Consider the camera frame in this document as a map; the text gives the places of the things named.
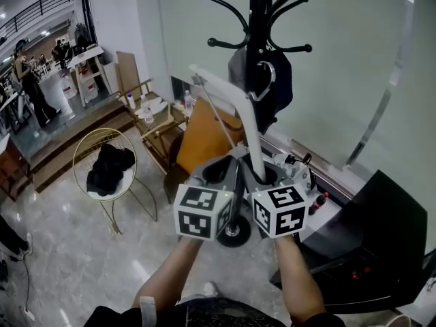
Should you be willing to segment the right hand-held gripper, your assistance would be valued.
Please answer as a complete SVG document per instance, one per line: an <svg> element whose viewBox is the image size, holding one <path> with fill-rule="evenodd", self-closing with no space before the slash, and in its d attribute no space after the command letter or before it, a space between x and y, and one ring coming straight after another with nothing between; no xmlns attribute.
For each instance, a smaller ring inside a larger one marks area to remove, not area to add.
<svg viewBox="0 0 436 327"><path fill-rule="evenodd" d="M309 200L300 184L293 183L281 168L266 162L262 181L250 164L242 162L243 176L253 220L270 238L305 229Z"/></svg>

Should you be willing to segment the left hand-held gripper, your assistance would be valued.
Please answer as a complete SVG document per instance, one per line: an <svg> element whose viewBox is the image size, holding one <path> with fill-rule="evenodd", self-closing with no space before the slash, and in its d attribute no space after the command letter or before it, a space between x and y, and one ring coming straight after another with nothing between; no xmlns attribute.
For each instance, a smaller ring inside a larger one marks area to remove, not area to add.
<svg viewBox="0 0 436 327"><path fill-rule="evenodd" d="M197 166L178 186L173 211L179 236L212 241L230 224L239 196L237 159L246 154L246 147L237 145Z"/></svg>

